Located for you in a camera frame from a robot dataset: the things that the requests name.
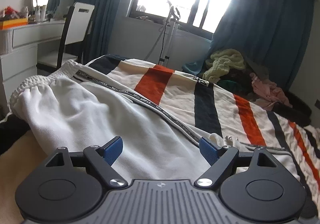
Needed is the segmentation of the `white black chair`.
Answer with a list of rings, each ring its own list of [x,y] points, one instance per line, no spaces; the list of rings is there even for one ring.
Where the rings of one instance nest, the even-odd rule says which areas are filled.
[[[37,69],[46,73],[58,70],[66,61],[81,59],[82,53],[75,55],[65,52],[67,45],[82,43],[88,34],[89,24],[95,9],[94,5],[76,2],[66,15],[59,48],[41,55],[37,60]]]

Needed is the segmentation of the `white dresser desk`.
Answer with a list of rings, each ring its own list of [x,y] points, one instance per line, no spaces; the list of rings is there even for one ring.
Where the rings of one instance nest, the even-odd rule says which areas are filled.
[[[64,23],[56,20],[1,31],[1,115],[9,112],[16,87],[37,74],[40,56],[58,50]]]

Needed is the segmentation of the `right teal curtain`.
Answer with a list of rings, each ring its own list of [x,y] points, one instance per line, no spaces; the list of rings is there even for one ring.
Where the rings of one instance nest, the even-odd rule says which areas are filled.
[[[288,89],[310,37],[315,0],[231,0],[213,34],[212,51],[233,48],[263,65]]]

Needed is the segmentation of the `white garment steamer stand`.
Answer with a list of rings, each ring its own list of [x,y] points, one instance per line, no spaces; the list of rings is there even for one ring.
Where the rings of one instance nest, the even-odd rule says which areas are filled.
[[[158,65],[162,65],[164,67],[167,67],[167,64],[169,62],[171,53],[172,53],[172,46],[174,42],[174,38],[176,36],[176,32],[179,27],[180,22],[180,12],[178,8],[173,5],[169,0],[167,1],[169,4],[169,14],[167,18],[165,18],[165,22],[163,27],[160,30],[160,34],[157,37],[155,43],[153,44],[151,50],[147,53],[145,56],[145,60],[148,60],[149,57],[153,54],[156,46],[158,45],[159,41],[161,40],[161,51],[158,58]]]

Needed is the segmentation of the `wall power socket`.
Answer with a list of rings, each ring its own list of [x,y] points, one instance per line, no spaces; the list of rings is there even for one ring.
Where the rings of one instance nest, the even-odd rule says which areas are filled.
[[[320,110],[320,100],[316,100],[315,107]]]

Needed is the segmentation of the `white sweatpants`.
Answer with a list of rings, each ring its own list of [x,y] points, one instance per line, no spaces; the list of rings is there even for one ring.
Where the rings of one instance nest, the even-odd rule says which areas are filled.
[[[202,137],[240,151],[255,148],[184,123],[108,75],[71,61],[47,77],[27,78],[12,93],[10,108],[47,154],[61,146],[82,151],[121,137],[124,148],[114,168],[126,180],[195,181],[209,168],[199,150]]]

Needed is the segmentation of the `dark clothes pile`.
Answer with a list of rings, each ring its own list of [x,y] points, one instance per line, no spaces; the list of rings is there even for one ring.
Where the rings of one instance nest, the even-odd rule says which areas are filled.
[[[268,78],[268,69],[247,58],[232,61],[230,56],[208,59],[202,78],[223,89],[273,111],[305,127],[311,124],[311,109],[290,91],[283,90]]]

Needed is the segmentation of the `orange box on desk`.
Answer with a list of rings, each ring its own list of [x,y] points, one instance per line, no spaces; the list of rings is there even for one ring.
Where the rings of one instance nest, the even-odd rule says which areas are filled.
[[[27,18],[10,19],[0,22],[0,30],[6,30],[12,27],[24,26],[28,24]]]

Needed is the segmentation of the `yellow-green fluffy garment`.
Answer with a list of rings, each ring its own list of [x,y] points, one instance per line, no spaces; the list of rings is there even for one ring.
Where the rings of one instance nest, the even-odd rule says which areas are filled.
[[[244,70],[245,60],[242,54],[235,49],[225,49],[213,52],[205,61],[207,70],[202,78],[210,83],[217,83],[220,78],[227,75],[230,69]]]

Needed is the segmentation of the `pink garment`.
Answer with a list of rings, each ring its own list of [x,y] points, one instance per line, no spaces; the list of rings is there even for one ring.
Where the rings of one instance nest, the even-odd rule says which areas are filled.
[[[252,80],[253,92],[258,97],[256,101],[254,101],[254,104],[268,111],[271,111],[277,103],[292,108],[284,91],[282,88],[278,87],[276,83],[269,79],[261,80],[253,72],[250,74],[250,77]]]

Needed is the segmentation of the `striped orange navy blanket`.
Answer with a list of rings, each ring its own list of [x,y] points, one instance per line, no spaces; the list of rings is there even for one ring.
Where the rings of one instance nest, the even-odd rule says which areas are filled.
[[[207,133],[287,150],[308,198],[319,204],[318,129],[301,127],[215,84],[148,61],[107,54],[88,65]]]

